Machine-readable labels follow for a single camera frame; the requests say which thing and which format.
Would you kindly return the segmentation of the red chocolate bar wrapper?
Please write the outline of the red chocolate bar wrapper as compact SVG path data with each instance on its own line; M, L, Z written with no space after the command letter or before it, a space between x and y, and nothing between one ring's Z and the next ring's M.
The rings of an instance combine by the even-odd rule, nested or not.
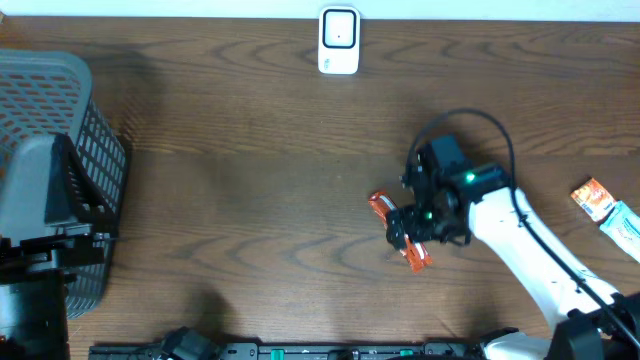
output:
M414 273L433 263L426 247L411 240L403 224L401 210L386 192L374 192L368 203L383 223L387 242L403 256Z

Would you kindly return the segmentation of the small orange box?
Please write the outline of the small orange box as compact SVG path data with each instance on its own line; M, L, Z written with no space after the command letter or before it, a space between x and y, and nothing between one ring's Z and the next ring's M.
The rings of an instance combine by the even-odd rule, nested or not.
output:
M603 221L617 201L596 179L590 178L570 194L594 222Z

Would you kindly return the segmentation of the teal wet wipes pack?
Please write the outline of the teal wet wipes pack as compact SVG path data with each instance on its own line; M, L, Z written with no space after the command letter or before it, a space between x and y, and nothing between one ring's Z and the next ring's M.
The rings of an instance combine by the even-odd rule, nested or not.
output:
M636 262L639 254L639 216L623 201L618 201L611 214L599 226L614 243Z

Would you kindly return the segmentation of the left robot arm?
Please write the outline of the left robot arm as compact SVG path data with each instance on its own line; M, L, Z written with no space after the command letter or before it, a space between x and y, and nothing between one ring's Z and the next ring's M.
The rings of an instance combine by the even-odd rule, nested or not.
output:
M17 149L1 182L1 356L67 359L67 321L106 288L116 216L66 135Z

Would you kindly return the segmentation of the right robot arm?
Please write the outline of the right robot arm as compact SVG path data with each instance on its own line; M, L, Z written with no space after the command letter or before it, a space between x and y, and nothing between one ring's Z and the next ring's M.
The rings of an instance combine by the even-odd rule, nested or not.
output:
M383 192L369 204L386 238L419 272L431 265L430 241L464 247L476 238L509 268L543 314L552 335L505 328L475 344L440 345L438 357L462 359L636 359L639 297L624 296L579 261L546 227L498 164L476 166L452 136L415 151L402 181L414 202L398 207Z

